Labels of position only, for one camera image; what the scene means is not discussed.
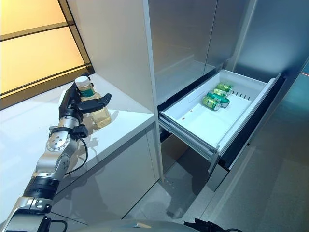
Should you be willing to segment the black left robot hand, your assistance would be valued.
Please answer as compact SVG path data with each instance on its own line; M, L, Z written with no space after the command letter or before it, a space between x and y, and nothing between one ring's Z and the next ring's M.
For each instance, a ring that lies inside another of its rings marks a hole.
M73 83L71 87L66 90L58 108L58 119L60 120L68 116L77 119L79 123L81 123L84 114L93 113L103 109L108 105L111 98L112 95L107 93L105 96L98 99L82 101L77 85Z

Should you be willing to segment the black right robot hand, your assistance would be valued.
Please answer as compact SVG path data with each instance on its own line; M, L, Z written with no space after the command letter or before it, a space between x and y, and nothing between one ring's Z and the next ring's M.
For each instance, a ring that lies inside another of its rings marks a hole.
M194 222L184 222L185 226L188 226L190 228L193 228L200 232L224 232L225 230L218 226L217 224L214 224L210 221L203 221L198 218L195 218Z

